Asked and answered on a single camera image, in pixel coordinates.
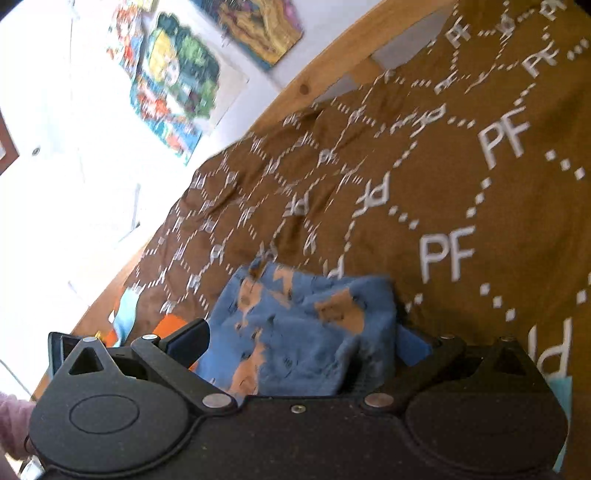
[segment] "metal screw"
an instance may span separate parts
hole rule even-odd
[[[306,407],[303,405],[293,405],[291,408],[292,413],[304,413],[306,411]]]
[[[365,404],[372,408],[386,408],[394,403],[394,399],[387,393],[371,393],[365,397]]]
[[[232,404],[232,397],[225,393],[212,393],[204,397],[202,402],[207,408],[226,408]]]

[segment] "wooden headboard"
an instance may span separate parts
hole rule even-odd
[[[252,130],[274,125],[289,114],[309,106],[346,73],[358,85],[373,82],[383,69],[371,55],[419,20],[452,3],[452,0],[382,0],[312,60],[277,96]],[[111,328],[108,318],[115,300],[122,294],[125,280],[137,265],[144,248],[129,260],[88,308],[72,334],[93,336],[97,331],[106,332]],[[47,383],[46,374],[34,397],[39,398]]]
[[[419,20],[452,3],[451,0],[382,0],[312,60],[277,96],[252,130],[274,125],[309,106],[346,73],[358,85],[373,82],[383,68],[371,55]]]

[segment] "light blue fabric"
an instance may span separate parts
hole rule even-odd
[[[556,399],[558,399],[558,403],[564,410],[567,419],[569,420],[569,430],[570,430],[570,422],[573,416],[573,377],[566,377],[566,378],[555,378],[553,380],[548,381],[548,385],[550,389],[554,393]],[[559,473],[562,470],[562,464],[564,462],[564,454],[566,453],[566,444],[569,441],[569,438],[564,441],[564,446],[556,459],[556,464],[554,465],[554,471]]]
[[[139,293],[128,288],[124,291],[119,301],[119,309],[113,321],[113,330],[117,334],[117,341],[114,346],[121,346],[127,340],[131,329],[135,324],[135,310],[138,305]]]
[[[384,277],[337,280],[269,263],[256,281],[242,267],[212,311],[195,372],[238,400],[334,395],[355,361],[355,387],[373,390],[393,374],[395,315]]]

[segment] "black plastic device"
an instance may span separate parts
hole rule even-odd
[[[203,321],[125,348],[79,340],[33,411],[43,479],[557,478],[567,420],[512,339],[442,340],[367,397],[241,406],[187,370],[208,344]]]

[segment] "cartoon poster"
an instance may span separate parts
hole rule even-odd
[[[269,70],[301,38],[291,0],[191,0],[263,68]]]
[[[141,8],[131,0],[123,0],[109,26],[107,54],[123,67],[132,80],[138,70],[139,50],[143,41]]]
[[[166,12],[157,16],[142,70],[206,132],[217,125],[246,85],[242,73]]]
[[[157,82],[140,72],[131,86],[131,106],[162,143],[186,165],[202,131]]]

